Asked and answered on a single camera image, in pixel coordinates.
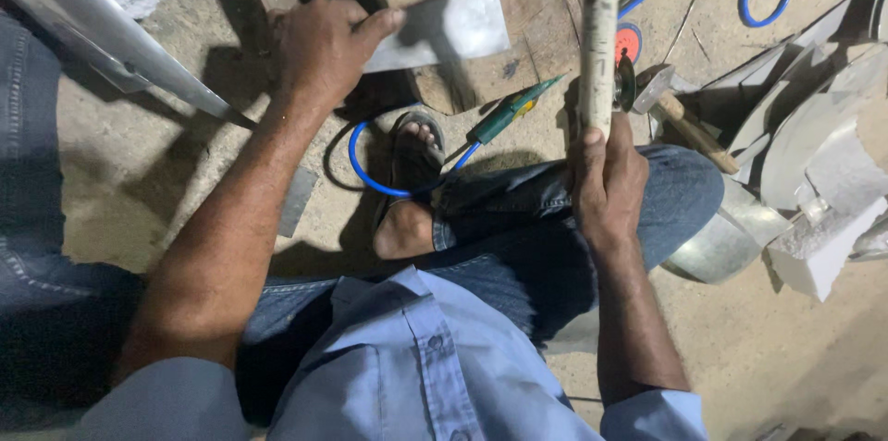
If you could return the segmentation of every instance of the dusty floor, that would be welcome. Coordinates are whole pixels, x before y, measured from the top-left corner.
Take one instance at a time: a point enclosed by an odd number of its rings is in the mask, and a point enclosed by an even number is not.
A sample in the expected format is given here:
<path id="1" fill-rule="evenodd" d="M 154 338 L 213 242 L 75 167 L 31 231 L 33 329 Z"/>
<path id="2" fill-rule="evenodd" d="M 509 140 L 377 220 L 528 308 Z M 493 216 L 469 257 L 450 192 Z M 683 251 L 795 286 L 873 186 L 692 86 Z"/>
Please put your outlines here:
<path id="1" fill-rule="evenodd" d="M 660 62 L 690 0 L 650 0 L 629 15 L 645 33 L 640 68 Z M 793 0 L 763 29 L 745 28 L 737 0 L 698 0 L 671 62 L 696 83 L 733 69 L 798 31 L 838 0 Z M 777 0 L 752 0 L 755 16 Z M 267 80 L 255 35 L 253 0 L 163 0 L 143 26 L 191 72 L 235 107 L 258 118 Z M 709 60 L 694 40 L 699 36 Z M 68 215 L 65 251 L 77 261 L 146 270 L 225 171 L 248 131 L 222 126 L 169 95 L 121 96 L 83 69 L 60 87 L 59 124 Z M 484 147 L 474 170 L 564 156 L 562 81 L 540 106 Z M 438 117 L 450 151 L 480 119 L 472 111 Z M 383 134 L 394 115 L 378 120 Z M 348 121 L 331 117 L 303 165 L 321 175 L 293 240 L 279 239 L 278 274 L 334 274 L 371 265 L 376 198 L 361 194 L 345 153 Z M 825 303 L 789 289 L 775 293 L 761 263 L 721 287 L 653 275 L 660 300 L 703 396 L 713 439 L 751 439 L 777 421 L 870 429 L 888 435 L 888 263 L 850 265 Z M 577 323 L 594 329 L 594 315 Z M 594 335 L 556 350 L 593 349 Z M 557 354 L 549 363 L 569 395 L 597 398 L 595 357 Z M 600 407 L 577 401 L 594 427 Z"/>

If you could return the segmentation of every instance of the toe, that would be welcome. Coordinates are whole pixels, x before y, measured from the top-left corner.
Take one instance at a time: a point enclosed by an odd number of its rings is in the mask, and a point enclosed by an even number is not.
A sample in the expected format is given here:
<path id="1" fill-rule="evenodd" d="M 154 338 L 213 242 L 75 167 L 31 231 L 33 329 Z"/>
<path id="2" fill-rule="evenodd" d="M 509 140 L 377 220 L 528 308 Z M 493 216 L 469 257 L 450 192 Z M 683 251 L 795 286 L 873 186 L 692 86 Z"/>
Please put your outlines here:
<path id="1" fill-rule="evenodd" d="M 407 122 L 401 130 L 405 133 L 417 135 L 419 134 L 419 124 L 416 122 Z"/>

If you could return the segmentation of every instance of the foot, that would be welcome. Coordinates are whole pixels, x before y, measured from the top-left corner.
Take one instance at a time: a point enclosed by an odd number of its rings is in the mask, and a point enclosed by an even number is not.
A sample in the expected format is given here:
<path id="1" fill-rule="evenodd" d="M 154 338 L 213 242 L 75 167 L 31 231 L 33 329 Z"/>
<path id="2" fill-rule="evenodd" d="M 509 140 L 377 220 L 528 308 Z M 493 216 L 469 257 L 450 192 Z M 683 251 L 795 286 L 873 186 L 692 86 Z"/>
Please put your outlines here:
<path id="1" fill-rule="evenodd" d="M 444 163 L 444 152 L 429 124 L 406 121 L 394 141 L 392 186 L 415 190 L 437 179 Z M 424 200 L 403 199 L 388 203 L 385 216 L 373 237 L 373 249 L 380 259 L 392 261 L 430 254 L 432 242 L 432 207 Z"/>

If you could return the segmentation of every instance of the wooden handle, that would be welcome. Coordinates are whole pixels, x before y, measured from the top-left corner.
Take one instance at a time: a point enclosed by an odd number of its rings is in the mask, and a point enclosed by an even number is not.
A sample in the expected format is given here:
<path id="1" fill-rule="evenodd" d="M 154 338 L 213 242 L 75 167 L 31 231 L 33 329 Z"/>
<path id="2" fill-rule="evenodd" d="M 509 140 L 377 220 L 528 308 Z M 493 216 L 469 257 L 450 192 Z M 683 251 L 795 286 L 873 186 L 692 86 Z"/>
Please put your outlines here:
<path id="1" fill-rule="evenodd" d="M 657 100 L 657 106 L 670 119 L 672 125 L 691 143 L 694 150 L 703 153 L 725 174 L 737 174 L 740 166 L 727 150 L 721 147 L 716 138 L 703 128 L 700 119 L 676 99 L 671 92 L 666 92 Z"/>
<path id="2" fill-rule="evenodd" d="M 584 128 L 610 137 L 614 109 L 614 48 L 620 0 L 583 0 L 583 45 L 577 110 Z"/>

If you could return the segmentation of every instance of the green tool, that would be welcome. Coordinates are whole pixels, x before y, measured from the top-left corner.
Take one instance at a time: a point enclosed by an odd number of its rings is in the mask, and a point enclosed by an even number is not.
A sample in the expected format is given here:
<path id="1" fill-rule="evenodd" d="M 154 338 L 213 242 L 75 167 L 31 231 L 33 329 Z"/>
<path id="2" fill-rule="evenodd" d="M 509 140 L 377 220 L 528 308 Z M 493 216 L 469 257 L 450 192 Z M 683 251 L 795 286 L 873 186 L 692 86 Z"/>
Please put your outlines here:
<path id="1" fill-rule="evenodd" d="M 554 79 L 540 82 L 536 86 L 528 87 L 523 91 L 519 91 L 514 95 L 506 96 L 502 103 L 497 106 L 493 113 L 487 116 L 481 123 L 472 130 L 474 139 L 481 144 L 487 144 L 507 128 L 516 118 L 522 117 L 525 113 L 532 110 L 537 105 L 540 95 L 546 92 L 549 87 L 561 80 L 564 75 L 560 75 Z"/>

